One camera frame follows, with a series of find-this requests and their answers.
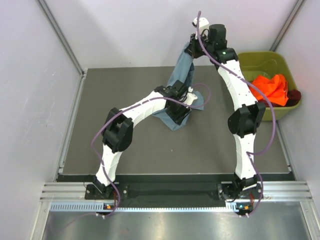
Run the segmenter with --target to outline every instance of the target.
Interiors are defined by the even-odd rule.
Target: plastic tub
[[[238,54],[240,68],[243,76],[249,82],[254,81],[258,75],[272,79],[276,74],[282,74],[288,83],[288,90],[297,90],[294,78],[283,56],[273,51],[242,52]],[[295,106],[274,107],[276,120],[281,119],[288,112],[297,108]],[[265,109],[262,121],[272,121],[270,108]]]

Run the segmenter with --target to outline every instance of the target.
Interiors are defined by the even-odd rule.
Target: purple cable
[[[253,89],[255,89],[259,94],[261,94],[261,96],[265,99],[266,103],[268,104],[268,106],[270,107],[271,110],[271,114],[272,114],[272,134],[271,134],[271,138],[267,144],[267,146],[265,147],[265,149],[263,149],[262,151],[259,152],[247,152],[246,154],[248,155],[250,162],[252,164],[253,169],[255,170],[256,174],[258,175],[260,182],[261,182],[261,193],[258,199],[258,202],[256,203],[255,207],[253,208],[252,212],[250,212],[249,216],[251,216],[256,209],[258,208],[258,206],[260,205],[261,199],[263,197],[263,192],[264,192],[264,184],[263,184],[263,179],[261,174],[259,173],[258,169],[256,168],[256,165],[254,163],[254,161],[251,158],[251,155],[261,155],[264,154],[266,151],[268,151],[268,149],[270,148],[272,142],[274,141],[275,138],[275,134],[276,134],[276,114],[275,114],[275,110],[272,106],[272,103],[270,102],[270,100],[268,99],[268,97],[256,86],[254,86],[252,83],[248,82],[247,80],[245,80],[244,78],[242,78],[241,76],[238,76],[235,72],[233,72],[231,69],[223,66],[221,63],[219,63],[217,60],[215,60],[206,50],[203,42],[201,41],[201,35],[200,35],[200,30],[199,30],[199,19],[201,16],[201,11],[198,12],[198,16],[197,16],[197,21],[196,21],[196,33],[198,35],[198,40],[199,40],[199,44],[202,48],[202,51],[205,53],[205,55],[208,56],[208,58],[215,63],[216,65],[218,65],[219,67],[227,70],[230,74],[236,76],[238,79],[240,79],[242,82],[246,83],[248,86],[252,87]]]

